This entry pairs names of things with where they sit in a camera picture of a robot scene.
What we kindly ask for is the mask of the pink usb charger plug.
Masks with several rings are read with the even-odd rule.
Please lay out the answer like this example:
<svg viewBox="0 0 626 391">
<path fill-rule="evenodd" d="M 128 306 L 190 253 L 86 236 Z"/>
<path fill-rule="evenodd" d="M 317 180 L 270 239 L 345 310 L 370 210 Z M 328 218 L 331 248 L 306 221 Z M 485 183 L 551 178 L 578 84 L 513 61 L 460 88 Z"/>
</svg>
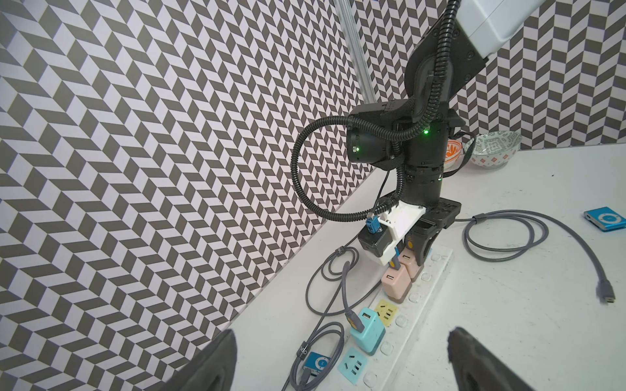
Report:
<svg viewBox="0 0 626 391">
<path fill-rule="evenodd" d="M 389 267 L 381 277 L 381 284 L 391 301 L 402 303 L 409 294 L 412 279 L 405 265 L 400 265 L 399 269 Z"/>
</svg>

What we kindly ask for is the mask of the teal usb charger plug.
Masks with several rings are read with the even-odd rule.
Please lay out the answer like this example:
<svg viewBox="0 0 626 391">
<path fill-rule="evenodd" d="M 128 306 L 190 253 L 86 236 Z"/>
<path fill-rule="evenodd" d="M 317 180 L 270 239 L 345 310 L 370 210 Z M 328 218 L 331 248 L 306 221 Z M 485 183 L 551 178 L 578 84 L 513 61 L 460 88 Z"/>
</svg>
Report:
<svg viewBox="0 0 626 391">
<path fill-rule="evenodd" d="M 365 307 L 359 314 L 350 312 L 347 319 L 351 327 L 350 335 L 357 347 L 367 355 L 374 355 L 386 334 L 386 327 L 378 313 Z"/>
</svg>

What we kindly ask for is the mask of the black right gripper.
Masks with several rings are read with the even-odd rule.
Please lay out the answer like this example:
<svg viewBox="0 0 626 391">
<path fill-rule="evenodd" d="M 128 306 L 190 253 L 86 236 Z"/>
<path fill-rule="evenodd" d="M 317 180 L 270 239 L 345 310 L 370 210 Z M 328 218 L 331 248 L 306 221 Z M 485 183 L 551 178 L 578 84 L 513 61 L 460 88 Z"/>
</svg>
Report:
<svg viewBox="0 0 626 391">
<path fill-rule="evenodd" d="M 440 231 L 448 229 L 461 213 L 461 202 L 440 198 L 428 208 L 405 236 L 405 245 L 412 250 L 419 267 L 423 266 Z"/>
</svg>

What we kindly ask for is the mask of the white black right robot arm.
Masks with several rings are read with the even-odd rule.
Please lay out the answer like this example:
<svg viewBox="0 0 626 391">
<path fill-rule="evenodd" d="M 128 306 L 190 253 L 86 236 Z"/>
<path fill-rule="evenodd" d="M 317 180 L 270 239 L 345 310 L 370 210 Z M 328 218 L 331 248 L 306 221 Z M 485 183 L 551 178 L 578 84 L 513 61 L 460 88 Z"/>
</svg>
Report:
<svg viewBox="0 0 626 391">
<path fill-rule="evenodd" d="M 464 135 L 464 122 L 450 102 L 487 65 L 540 6 L 538 1 L 450 1 L 412 52 L 404 71 L 406 98 L 363 104 L 347 116 L 314 120 L 296 138 L 290 174 L 298 199 L 315 215 L 339 223 L 362 221 L 361 247 L 375 260 L 399 267 L 411 249 L 418 263 L 450 226 L 461 206 L 440 196 L 448 141 Z M 353 163 L 396 173 L 394 192 L 370 209 L 336 213 L 317 205 L 303 189 L 299 159 L 304 143 L 331 125 L 346 130 Z"/>
</svg>

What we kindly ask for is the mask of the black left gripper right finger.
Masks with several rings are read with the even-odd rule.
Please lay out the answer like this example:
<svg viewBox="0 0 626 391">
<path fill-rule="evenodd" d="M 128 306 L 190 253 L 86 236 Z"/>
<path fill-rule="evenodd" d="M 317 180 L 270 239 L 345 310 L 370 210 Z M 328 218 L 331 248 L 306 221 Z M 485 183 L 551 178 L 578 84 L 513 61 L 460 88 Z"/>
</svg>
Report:
<svg viewBox="0 0 626 391">
<path fill-rule="evenodd" d="M 449 333 L 448 360 L 460 391 L 533 391 L 463 327 Z"/>
</svg>

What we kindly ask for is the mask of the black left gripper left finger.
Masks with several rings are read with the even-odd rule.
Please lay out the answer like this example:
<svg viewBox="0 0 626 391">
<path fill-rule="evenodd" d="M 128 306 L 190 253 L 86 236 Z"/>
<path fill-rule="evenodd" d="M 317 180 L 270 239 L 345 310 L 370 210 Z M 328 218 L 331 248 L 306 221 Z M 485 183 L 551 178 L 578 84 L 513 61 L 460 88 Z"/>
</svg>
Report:
<svg viewBox="0 0 626 391">
<path fill-rule="evenodd" d="M 161 390 L 228 391 L 235 377 L 236 361 L 236 335 L 227 329 L 166 381 Z"/>
</svg>

